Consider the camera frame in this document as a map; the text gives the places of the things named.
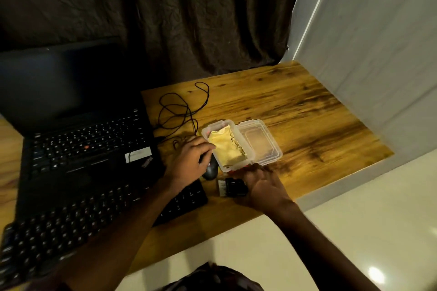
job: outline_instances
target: laptop keyboard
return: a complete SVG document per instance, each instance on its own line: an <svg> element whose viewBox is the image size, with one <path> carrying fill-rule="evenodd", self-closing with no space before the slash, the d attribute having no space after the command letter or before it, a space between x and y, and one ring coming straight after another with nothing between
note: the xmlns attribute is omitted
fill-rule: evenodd
<svg viewBox="0 0 437 291"><path fill-rule="evenodd" d="M73 255L77 247L128 210L147 189L127 184L7 225L0 250L0 290L47 275L60 260ZM207 202L197 180L170 201L154 225Z"/></svg>
<svg viewBox="0 0 437 291"><path fill-rule="evenodd" d="M32 143L30 176L46 173L79 159L114 150L144 147L143 122L137 109L131 115L50 137Z"/></svg>

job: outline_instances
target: black laptop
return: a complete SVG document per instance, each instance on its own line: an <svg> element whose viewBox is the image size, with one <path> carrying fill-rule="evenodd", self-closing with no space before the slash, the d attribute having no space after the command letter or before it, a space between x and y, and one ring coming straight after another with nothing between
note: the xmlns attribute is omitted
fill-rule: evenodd
<svg viewBox="0 0 437 291"><path fill-rule="evenodd" d="M0 113L24 137L16 220L162 173L116 38L1 54Z"/></svg>

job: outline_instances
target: wooden table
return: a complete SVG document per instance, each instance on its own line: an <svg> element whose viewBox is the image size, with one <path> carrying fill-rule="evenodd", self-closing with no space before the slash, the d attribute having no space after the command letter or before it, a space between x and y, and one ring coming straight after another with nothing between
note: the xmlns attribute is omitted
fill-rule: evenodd
<svg viewBox="0 0 437 291"><path fill-rule="evenodd" d="M236 124L261 119L280 146L283 157L271 165L279 173L292 198L365 168L391 156L363 123L297 62L283 63L203 79L208 83L208 105L195 118L199 128L220 119ZM177 92L196 109L205 93L196 81L144 91L151 123L157 122L159 97ZM168 97L165 102L176 102ZM192 132L187 124L178 133ZM158 129L155 136L167 135ZM162 143L166 161L173 152L172 141ZM0 227L14 219L21 155L21 136L0 120ZM164 225L152 229L131 266L136 271L199 244L259 213L237 206L218 196L215 182L203 182L209 203Z"/></svg>

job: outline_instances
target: folded yellow cloth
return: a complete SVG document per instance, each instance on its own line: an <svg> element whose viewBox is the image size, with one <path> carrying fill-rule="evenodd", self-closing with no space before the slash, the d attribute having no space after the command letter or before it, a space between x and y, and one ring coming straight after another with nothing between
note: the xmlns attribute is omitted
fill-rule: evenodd
<svg viewBox="0 0 437 291"><path fill-rule="evenodd" d="M234 138L230 125L218 131L211 131L208 141L216 145L217 148L214 152L223 167L232 167L247 158L242 147Z"/></svg>

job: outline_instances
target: curtain fold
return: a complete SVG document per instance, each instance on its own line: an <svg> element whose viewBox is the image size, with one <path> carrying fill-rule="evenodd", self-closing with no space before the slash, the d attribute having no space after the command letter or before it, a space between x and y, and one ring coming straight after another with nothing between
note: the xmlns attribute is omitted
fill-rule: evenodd
<svg viewBox="0 0 437 291"><path fill-rule="evenodd" d="M0 50L120 36L143 88L279 62L295 0L0 0Z"/></svg>

